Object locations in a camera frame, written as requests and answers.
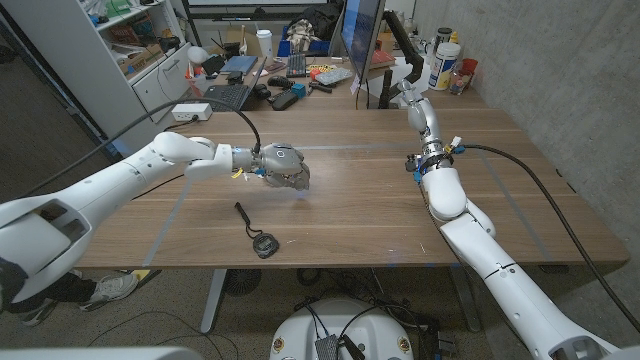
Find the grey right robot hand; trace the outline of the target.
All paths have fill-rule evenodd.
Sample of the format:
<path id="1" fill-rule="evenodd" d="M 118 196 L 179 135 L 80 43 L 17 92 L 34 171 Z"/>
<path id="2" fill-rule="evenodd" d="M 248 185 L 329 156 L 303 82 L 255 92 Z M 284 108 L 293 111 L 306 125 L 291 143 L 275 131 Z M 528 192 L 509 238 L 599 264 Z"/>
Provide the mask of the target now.
<path id="1" fill-rule="evenodd" d="M 437 114 L 430 103 L 408 80 L 398 84 L 402 93 L 402 100 L 407 105 L 409 126 L 417 131 L 421 137 L 423 148 L 429 146 L 435 150 L 443 147 Z"/>

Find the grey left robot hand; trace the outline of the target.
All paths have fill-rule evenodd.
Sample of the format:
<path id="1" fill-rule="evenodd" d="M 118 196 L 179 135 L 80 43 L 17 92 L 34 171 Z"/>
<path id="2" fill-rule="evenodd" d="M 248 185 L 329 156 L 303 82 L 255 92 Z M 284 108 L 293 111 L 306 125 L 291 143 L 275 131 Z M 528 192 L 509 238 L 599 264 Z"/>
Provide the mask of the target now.
<path id="1" fill-rule="evenodd" d="M 273 187 L 297 191 L 310 187 L 310 170 L 304 155 L 290 144 L 271 143 L 259 150 L 233 147 L 232 169 L 262 176 Z"/>

